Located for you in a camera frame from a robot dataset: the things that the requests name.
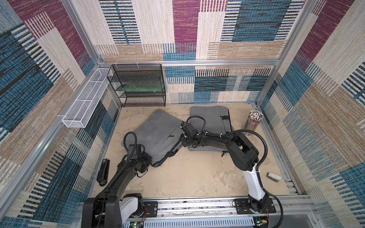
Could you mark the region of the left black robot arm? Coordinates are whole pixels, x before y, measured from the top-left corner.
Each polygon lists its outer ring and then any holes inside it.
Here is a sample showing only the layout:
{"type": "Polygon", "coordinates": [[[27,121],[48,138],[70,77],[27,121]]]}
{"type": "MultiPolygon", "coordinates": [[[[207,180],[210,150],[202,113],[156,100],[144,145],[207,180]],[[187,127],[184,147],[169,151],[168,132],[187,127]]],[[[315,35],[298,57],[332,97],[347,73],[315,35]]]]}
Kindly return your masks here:
{"type": "Polygon", "coordinates": [[[83,204],[82,228],[122,228],[130,216],[142,216],[145,209],[140,193],[123,196],[130,181],[145,173],[152,157],[145,147],[137,144],[131,159],[121,161],[110,183],[94,198],[88,198],[83,204]]]}

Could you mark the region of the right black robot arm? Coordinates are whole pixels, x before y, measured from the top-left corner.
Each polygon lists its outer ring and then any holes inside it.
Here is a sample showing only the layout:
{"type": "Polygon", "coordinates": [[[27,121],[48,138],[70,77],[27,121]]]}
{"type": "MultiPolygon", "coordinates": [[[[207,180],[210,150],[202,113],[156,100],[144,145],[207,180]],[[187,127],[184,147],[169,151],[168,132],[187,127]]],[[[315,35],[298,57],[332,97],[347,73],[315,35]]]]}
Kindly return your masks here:
{"type": "Polygon", "coordinates": [[[213,134],[203,130],[198,131],[191,123],[181,124],[181,141],[184,147],[210,146],[227,151],[234,165],[243,172],[249,189],[249,205],[253,213],[265,211],[269,202],[269,193],[264,189],[259,166],[267,157],[268,147],[265,140],[256,132],[241,129],[227,134],[213,134]],[[246,137],[244,132],[256,135],[264,146],[264,155],[259,160],[259,151],[246,137]]]}

